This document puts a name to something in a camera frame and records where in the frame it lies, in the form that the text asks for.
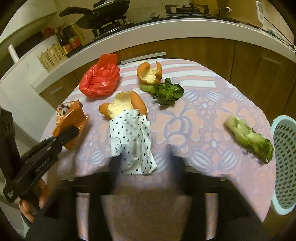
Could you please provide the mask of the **person's left hand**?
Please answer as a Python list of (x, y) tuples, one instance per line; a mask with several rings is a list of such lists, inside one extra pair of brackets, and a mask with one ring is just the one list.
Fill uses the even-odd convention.
[[(40, 195), (38, 197), (39, 208), (43, 209), (45, 204), (48, 201), (48, 198), (50, 195), (50, 190), (42, 178), (38, 181), (38, 187), (40, 190)], [(34, 212), (35, 212), (36, 208), (34, 208), (34, 206), (31, 204), (31, 202), (29, 202), (25, 199), (21, 199), (18, 202), (18, 206), (19, 206), (19, 209), (20, 209), (22, 215), (26, 218), (26, 220), (29, 221), (29, 223), (33, 223), (35, 221)]]

